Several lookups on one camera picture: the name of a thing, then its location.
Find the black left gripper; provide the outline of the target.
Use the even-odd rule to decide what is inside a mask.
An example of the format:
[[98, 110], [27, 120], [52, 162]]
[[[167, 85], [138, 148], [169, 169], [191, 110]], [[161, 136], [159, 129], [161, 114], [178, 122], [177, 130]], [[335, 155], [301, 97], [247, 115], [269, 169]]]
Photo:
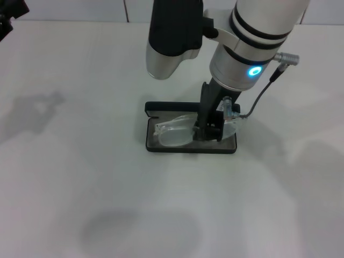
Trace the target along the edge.
[[11, 19], [27, 14], [29, 8], [24, 0], [1, 0], [1, 37], [2, 41], [12, 30]]

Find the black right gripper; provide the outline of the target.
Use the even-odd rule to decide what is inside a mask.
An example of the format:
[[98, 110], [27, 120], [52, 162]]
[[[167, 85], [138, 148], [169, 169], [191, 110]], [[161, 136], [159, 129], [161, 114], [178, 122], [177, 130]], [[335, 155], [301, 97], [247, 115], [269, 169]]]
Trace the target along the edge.
[[224, 97], [231, 98], [232, 103], [235, 103], [240, 94], [241, 92], [239, 91], [228, 90], [222, 87], [213, 78], [209, 83], [204, 82], [199, 102], [198, 125], [199, 127], [207, 127], [206, 134], [204, 129], [194, 126], [193, 140], [222, 141], [223, 128], [219, 126], [224, 120], [223, 112], [217, 111], [217, 108]]

